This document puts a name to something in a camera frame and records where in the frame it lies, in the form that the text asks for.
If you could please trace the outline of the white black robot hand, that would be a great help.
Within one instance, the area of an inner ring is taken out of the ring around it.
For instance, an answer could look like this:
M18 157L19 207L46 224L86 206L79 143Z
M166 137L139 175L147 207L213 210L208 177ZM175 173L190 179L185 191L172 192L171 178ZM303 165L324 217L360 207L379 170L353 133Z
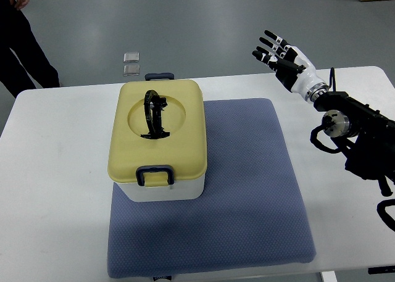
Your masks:
M252 55L273 72L278 81L291 93L298 93L306 102L313 103L330 86L317 75L308 57L297 47L269 30L259 38Z

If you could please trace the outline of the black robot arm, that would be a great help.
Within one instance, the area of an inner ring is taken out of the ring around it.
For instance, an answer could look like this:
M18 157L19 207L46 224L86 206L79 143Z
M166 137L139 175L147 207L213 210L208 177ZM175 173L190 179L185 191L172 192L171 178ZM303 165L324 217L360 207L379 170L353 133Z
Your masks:
M394 121L344 91L336 90L335 69L330 70L332 91L312 97L314 107L324 112L321 124L310 134L319 150L346 157L345 170L364 180L376 180L387 200L376 211L384 224L394 230L394 218L386 209L394 206L387 180L394 181Z

